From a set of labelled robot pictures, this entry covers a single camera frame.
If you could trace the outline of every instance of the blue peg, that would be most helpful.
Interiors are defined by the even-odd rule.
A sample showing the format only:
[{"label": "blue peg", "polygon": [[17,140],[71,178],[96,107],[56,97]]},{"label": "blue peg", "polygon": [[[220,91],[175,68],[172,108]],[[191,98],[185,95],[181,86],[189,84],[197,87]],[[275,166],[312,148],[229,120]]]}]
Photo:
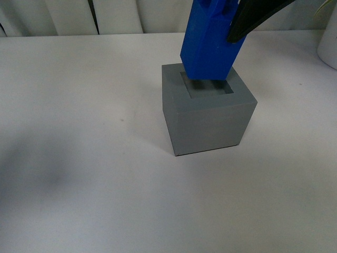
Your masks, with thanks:
[{"label": "blue peg", "polygon": [[237,0],[194,0],[181,50],[190,79],[225,80],[245,40],[226,41]]}]

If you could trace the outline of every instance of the gray block side face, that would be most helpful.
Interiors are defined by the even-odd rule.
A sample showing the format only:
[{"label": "gray block side face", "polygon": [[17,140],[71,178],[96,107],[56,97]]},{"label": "gray block side face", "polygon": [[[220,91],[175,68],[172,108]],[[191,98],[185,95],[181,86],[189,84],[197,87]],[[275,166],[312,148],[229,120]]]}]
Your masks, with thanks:
[{"label": "gray block side face", "polygon": [[182,72],[182,64],[162,67],[163,112],[175,155],[238,145],[257,101],[237,73],[232,69],[227,78],[233,93],[191,98]]}]

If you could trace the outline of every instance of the white curtain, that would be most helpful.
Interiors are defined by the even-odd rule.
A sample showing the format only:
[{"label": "white curtain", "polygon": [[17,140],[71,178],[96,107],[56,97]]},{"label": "white curtain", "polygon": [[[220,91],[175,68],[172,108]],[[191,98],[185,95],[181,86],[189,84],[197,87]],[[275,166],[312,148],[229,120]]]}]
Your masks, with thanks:
[{"label": "white curtain", "polygon": [[[184,32],[193,0],[0,0],[0,36]],[[296,0],[258,30],[323,29],[333,4]]]}]

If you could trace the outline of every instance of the gray block top face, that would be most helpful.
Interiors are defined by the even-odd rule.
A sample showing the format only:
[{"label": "gray block top face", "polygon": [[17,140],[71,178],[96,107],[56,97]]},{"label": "gray block top face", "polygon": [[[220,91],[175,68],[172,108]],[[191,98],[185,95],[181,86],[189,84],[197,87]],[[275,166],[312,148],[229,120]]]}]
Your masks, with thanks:
[{"label": "gray block top face", "polygon": [[185,76],[183,64],[163,65],[162,71],[168,83],[177,113],[231,107],[238,104],[257,104],[255,97],[243,83],[234,68],[231,68],[226,81],[203,81],[203,87],[192,84]]}]

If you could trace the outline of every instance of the white pot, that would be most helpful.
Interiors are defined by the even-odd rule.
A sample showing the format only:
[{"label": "white pot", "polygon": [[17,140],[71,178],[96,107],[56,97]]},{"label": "white pot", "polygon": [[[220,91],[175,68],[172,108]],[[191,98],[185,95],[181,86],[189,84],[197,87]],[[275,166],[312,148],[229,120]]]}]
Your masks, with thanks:
[{"label": "white pot", "polygon": [[337,70],[337,5],[318,45],[317,53],[323,62]]}]

